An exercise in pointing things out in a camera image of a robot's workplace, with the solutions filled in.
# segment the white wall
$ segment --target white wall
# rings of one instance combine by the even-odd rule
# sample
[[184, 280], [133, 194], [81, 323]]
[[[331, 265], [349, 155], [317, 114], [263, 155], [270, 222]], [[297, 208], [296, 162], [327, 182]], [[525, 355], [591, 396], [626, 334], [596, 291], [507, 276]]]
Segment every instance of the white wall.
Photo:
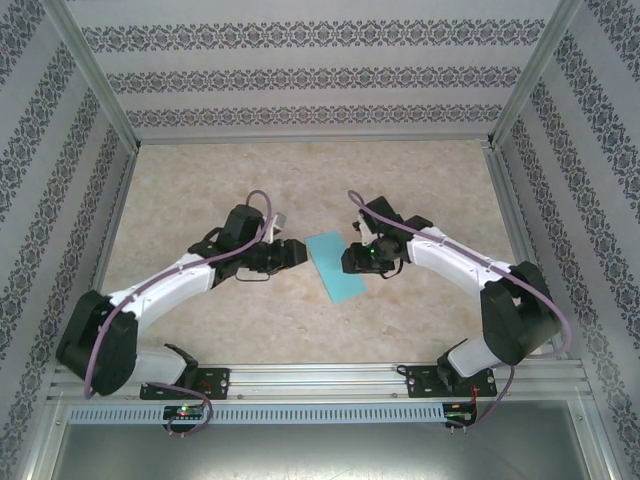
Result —
[[68, 5], [143, 140], [485, 137], [557, 0]]
[[129, 155], [36, 1], [0, 5], [0, 478], [93, 282]]
[[502, 145], [623, 478], [640, 478], [639, 12], [584, 2]]

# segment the floor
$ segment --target floor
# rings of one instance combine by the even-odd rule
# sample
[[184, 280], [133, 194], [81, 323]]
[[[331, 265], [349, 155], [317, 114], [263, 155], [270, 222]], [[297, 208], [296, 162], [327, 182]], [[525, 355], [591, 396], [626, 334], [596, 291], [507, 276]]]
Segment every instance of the floor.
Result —
[[[479, 142], [143, 146], [102, 291], [173, 263], [254, 188], [287, 216], [281, 238], [337, 230], [357, 241], [351, 188], [367, 201], [385, 195], [405, 218], [426, 217], [513, 262]], [[426, 362], [480, 331], [477, 300], [426, 269], [365, 282], [366, 294], [333, 305], [311, 261], [266, 283], [228, 280], [156, 321], [141, 341], [174, 343], [201, 363]]]
[[468, 435], [429, 423], [216, 424], [184, 442], [163, 433], [158, 425], [67, 426], [53, 478], [591, 478], [562, 402], [505, 402]]

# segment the beige carpet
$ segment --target beige carpet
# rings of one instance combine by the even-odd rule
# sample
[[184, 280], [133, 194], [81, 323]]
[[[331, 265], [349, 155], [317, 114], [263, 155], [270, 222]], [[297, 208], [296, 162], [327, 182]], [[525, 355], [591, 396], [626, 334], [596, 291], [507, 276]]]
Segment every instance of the beige carpet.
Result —
[[[338, 230], [347, 244], [357, 241], [357, 208], [346, 196], [353, 188], [513, 261], [478, 142], [145, 146], [103, 292], [177, 260], [254, 188], [287, 216], [281, 238]], [[267, 283], [230, 279], [159, 319], [142, 340], [174, 343], [201, 363], [399, 362], [435, 360], [480, 330], [476, 301], [426, 269], [365, 281], [366, 294], [333, 305], [311, 261]]]

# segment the aluminum frame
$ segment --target aluminum frame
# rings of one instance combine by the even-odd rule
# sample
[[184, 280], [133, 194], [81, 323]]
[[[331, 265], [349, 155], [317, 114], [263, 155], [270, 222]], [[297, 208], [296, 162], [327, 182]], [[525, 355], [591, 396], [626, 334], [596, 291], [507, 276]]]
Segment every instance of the aluminum frame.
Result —
[[501, 145], [509, 135], [511, 127], [513, 127], [518, 115], [520, 115], [524, 103], [529, 98], [529, 94], [538, 78], [540, 78], [547, 62], [553, 56], [553, 51], [560, 43], [564, 32], [569, 27], [580, 5], [582, 5], [581, 0], [560, 0], [549, 19], [547, 28], [542, 32], [542, 37], [536, 44], [533, 54], [522, 71], [522, 75], [516, 82], [513, 92], [502, 109], [493, 130], [489, 134], [493, 146]]
[[533, 247], [527, 235], [522, 212], [517, 207], [518, 201], [513, 185], [509, 181], [509, 173], [502, 158], [502, 153], [499, 148], [492, 147], [488, 141], [482, 143], [482, 151], [493, 189], [496, 192], [498, 207], [504, 220], [514, 258], [518, 263], [524, 260], [531, 261], [532, 259], [535, 261]]
[[[282, 405], [306, 405], [313, 408], [327, 405], [386, 405], [409, 407], [420, 404], [435, 406], [443, 402], [452, 402], [452, 399], [443, 398], [409, 398], [405, 378], [396, 372], [397, 364], [226, 365], [225, 367], [231, 369], [229, 394], [227, 400], [213, 401], [214, 405], [218, 406], [254, 405], [277, 408]], [[508, 371], [498, 368], [494, 370], [494, 376], [500, 391], [504, 388]], [[51, 478], [63, 445], [69, 416], [74, 407], [111, 405], [126, 410], [140, 405], [164, 406], [179, 403], [140, 400], [139, 386], [136, 385], [127, 385], [108, 397], [85, 400], [82, 396], [82, 388], [82, 381], [66, 367], [56, 368], [33, 448], [23, 475], [18, 478], [25, 480]], [[591, 478], [620, 479], [620, 473], [593, 400], [591, 386], [580, 360], [525, 360], [518, 366], [516, 378], [503, 401], [558, 400], [567, 403]], [[114, 418], [107, 423], [118, 424], [119, 420]]]
[[65, 0], [42, 0], [42, 6], [73, 55], [82, 74], [94, 91], [129, 153], [138, 153], [139, 140], [126, 112], [120, 105], [107, 77], [84, 38]]

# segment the patterned wallpaper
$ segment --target patterned wallpaper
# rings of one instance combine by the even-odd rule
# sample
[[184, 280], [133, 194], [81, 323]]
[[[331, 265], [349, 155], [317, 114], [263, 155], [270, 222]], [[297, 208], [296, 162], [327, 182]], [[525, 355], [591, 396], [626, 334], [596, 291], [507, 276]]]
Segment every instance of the patterned wallpaper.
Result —
[[68, 5], [138, 136], [152, 140], [484, 136], [557, 0]]
[[585, 1], [502, 145], [623, 478], [640, 478], [639, 31], [632, 1]]
[[0, 479], [9, 479], [62, 322], [97, 273], [129, 155], [38, 2], [3, 2], [0, 51]]

